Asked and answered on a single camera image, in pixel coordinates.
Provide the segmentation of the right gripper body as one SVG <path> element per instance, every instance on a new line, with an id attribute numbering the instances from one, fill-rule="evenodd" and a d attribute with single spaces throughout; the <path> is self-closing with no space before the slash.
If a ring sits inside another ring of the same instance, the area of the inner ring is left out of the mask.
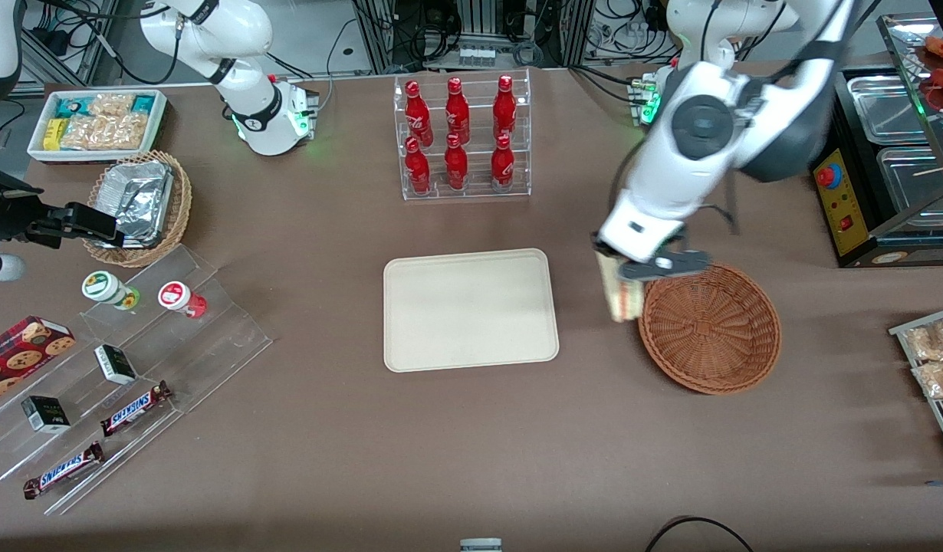
<path id="1" fill-rule="evenodd" d="M 0 241 L 11 241 L 32 224 L 32 196 L 5 198 L 0 192 Z"/>

